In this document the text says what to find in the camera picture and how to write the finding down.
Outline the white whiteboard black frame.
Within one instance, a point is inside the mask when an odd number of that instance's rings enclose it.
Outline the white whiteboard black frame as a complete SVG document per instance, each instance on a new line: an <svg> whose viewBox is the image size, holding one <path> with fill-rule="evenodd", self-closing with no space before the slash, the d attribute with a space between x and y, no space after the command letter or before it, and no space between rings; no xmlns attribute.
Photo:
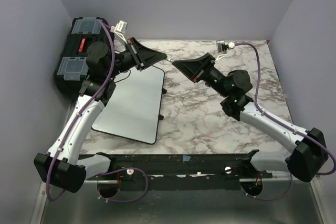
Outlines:
<svg viewBox="0 0 336 224"><path fill-rule="evenodd" d="M92 130L146 144L157 139L165 73L151 66L115 77L116 88Z"/></svg>

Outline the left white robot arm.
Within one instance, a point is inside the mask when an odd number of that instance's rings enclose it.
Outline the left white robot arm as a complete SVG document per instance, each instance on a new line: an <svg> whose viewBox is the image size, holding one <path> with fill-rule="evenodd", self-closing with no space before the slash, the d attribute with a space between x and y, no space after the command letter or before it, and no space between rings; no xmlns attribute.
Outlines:
<svg viewBox="0 0 336 224"><path fill-rule="evenodd" d="M72 115L47 153L38 153L34 159L47 190L56 186L75 193L88 178L101 175L112 179L116 175L116 166L107 154L80 159L82 145L116 88L114 78L132 68L144 70L165 59L167 54L142 45L134 37L127 40L125 51L120 54L115 53L112 41L93 42L88 47L88 75Z"/></svg>

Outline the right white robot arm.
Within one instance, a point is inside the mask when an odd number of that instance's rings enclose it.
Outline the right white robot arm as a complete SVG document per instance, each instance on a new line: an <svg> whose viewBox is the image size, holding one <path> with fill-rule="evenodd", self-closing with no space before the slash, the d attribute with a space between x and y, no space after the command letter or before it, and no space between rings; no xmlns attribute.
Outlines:
<svg viewBox="0 0 336 224"><path fill-rule="evenodd" d="M325 164L324 136L317 128L307 130L261 107L247 95L252 89L246 70L233 70L227 75L215 67L215 58L205 54L196 59L175 60L173 66L193 83L200 81L224 97L224 113L265 133L282 147L282 151L257 151L241 165L249 178L263 171L290 172L295 178L310 182Z"/></svg>

